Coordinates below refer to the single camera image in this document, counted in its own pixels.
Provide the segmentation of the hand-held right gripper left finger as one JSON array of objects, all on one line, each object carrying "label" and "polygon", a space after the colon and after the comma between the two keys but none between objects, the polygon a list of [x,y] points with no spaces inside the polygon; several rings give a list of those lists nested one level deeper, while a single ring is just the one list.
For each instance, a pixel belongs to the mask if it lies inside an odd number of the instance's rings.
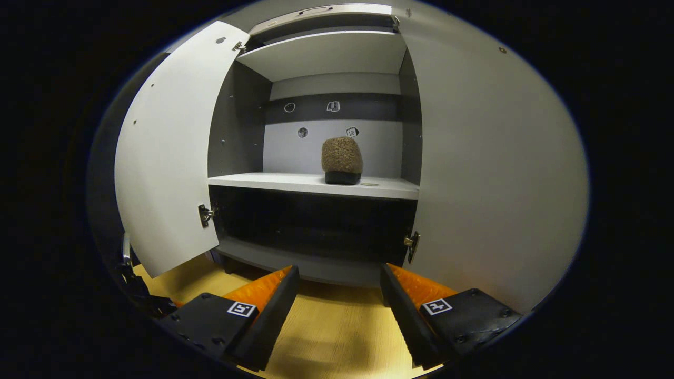
[{"label": "hand-held right gripper left finger", "polygon": [[171,337],[217,362],[264,371],[299,289],[296,265],[226,295],[202,293],[158,321]]}]

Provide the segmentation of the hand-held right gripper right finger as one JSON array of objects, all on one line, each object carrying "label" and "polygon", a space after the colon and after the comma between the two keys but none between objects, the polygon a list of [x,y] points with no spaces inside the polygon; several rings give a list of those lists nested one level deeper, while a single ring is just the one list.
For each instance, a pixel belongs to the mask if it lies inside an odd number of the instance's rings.
[{"label": "hand-held right gripper right finger", "polygon": [[413,364],[426,370],[474,355],[522,319],[478,288],[451,290],[388,262],[380,266],[380,286]]}]

